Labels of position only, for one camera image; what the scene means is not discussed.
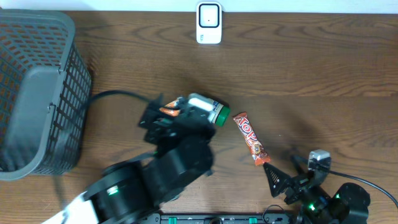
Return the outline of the orange snack packet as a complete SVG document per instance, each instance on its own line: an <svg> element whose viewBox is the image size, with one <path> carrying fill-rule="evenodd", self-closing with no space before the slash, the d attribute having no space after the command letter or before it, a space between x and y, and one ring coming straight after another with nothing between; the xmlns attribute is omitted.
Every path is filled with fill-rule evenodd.
<svg viewBox="0 0 398 224"><path fill-rule="evenodd" d="M160 108L159 111L167 115L176 117L181 112L180 104L183 103L183 101L184 101L183 97L178 97L175 100L171 101L170 103L166 104L165 107Z"/></svg>

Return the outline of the orange Top chocolate bar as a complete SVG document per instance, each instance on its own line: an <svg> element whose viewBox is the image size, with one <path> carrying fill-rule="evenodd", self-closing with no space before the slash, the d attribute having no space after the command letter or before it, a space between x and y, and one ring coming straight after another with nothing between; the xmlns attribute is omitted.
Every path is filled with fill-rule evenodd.
<svg viewBox="0 0 398 224"><path fill-rule="evenodd" d="M258 140L257 135L248 119L247 113L242 112L233 117L234 122L243 135L245 142L249 148L251 156L256 166L262 166L271 161L270 155L264 149L264 146Z"/></svg>

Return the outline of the green-lidded white jar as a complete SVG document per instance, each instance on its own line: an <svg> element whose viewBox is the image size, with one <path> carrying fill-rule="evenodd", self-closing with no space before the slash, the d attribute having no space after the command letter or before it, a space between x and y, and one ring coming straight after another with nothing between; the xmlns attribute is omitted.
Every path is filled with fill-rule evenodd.
<svg viewBox="0 0 398 224"><path fill-rule="evenodd" d="M209 113L208 120L217 126L224 126L231 112L230 108L212 99L210 99L210 103L212 110Z"/></svg>

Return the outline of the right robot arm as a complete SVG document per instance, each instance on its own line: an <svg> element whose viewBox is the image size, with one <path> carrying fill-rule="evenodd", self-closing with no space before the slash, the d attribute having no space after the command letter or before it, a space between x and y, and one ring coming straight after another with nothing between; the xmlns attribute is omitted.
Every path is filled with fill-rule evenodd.
<svg viewBox="0 0 398 224"><path fill-rule="evenodd" d="M265 163L271 195L285 195L287 205L300 203L297 216L282 212L263 213L264 223L366 223L370 195L360 185L347 182L334 195L321 188L331 168L328 154L312 152L308 159L292 156L298 175L291 177L275 166Z"/></svg>

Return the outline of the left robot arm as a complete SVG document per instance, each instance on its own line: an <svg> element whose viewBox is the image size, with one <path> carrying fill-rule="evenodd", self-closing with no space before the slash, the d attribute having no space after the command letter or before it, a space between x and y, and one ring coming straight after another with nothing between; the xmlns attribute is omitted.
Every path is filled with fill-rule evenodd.
<svg viewBox="0 0 398 224"><path fill-rule="evenodd" d="M146 129L144 140L156 146L155 152L107 167L100 180L47 223L137 223L209 172L212 104L191 98L176 109L179 114L171 116L157 101L149 103L139 126Z"/></svg>

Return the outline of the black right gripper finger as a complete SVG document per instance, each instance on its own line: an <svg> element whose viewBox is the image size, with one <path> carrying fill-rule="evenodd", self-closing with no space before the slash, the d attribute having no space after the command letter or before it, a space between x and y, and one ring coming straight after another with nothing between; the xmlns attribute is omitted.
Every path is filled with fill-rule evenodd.
<svg viewBox="0 0 398 224"><path fill-rule="evenodd" d="M272 197L275 198L281 193L284 193L286 189L292 185L291 176L282 172L275 166L265 163L263 164L263 168L268 179Z"/></svg>
<svg viewBox="0 0 398 224"><path fill-rule="evenodd" d="M301 164L305 164L305 165L308 164L308 160L306 158L303 158L298 155L292 155L290 157L290 161L294 165L294 168L298 174L304 174L307 172L306 170L302 169L302 167L301 167Z"/></svg>

